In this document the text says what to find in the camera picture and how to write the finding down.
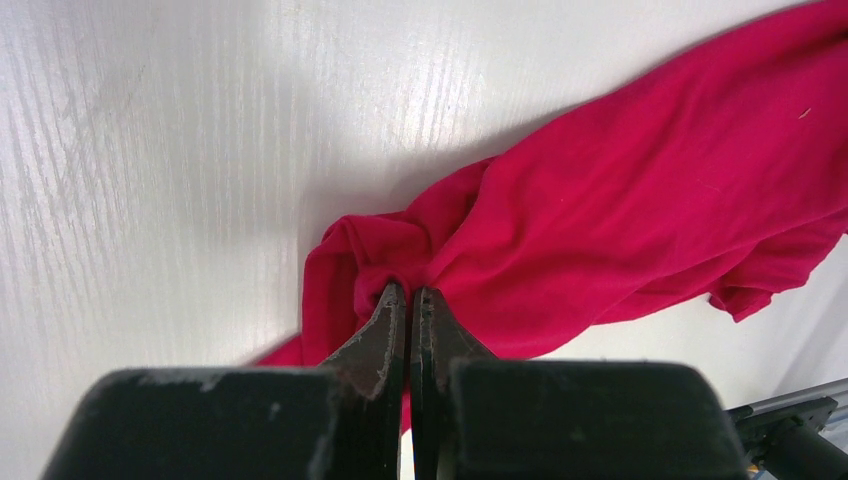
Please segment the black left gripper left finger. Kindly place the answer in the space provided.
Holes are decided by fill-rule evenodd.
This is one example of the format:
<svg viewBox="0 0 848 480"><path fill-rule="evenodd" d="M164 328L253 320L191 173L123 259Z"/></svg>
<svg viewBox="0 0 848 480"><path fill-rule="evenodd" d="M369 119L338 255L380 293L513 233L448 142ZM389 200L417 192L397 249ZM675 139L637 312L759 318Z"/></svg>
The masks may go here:
<svg viewBox="0 0 848 480"><path fill-rule="evenodd" d="M309 368L126 369L82 397L47 479L394 479L403 289Z"/></svg>

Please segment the red t-shirt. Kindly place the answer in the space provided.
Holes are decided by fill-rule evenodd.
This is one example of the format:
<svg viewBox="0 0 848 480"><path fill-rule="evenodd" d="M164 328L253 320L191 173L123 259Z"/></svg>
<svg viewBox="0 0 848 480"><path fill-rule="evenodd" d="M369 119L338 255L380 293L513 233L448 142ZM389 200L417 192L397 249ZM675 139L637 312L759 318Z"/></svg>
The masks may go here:
<svg viewBox="0 0 848 480"><path fill-rule="evenodd" d="M847 5L763 17L581 105L405 209L347 215L304 266L314 366L391 282L439 289L497 356L707 295L735 321L804 285L847 232Z"/></svg>

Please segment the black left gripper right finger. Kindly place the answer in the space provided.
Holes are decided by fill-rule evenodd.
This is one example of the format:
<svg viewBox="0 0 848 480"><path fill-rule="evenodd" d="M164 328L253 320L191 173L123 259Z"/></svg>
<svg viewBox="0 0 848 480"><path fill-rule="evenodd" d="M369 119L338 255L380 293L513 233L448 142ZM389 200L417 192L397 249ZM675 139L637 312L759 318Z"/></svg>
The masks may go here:
<svg viewBox="0 0 848 480"><path fill-rule="evenodd" d="M738 437L681 364L509 361L442 293L412 304L411 421L419 479L743 479Z"/></svg>

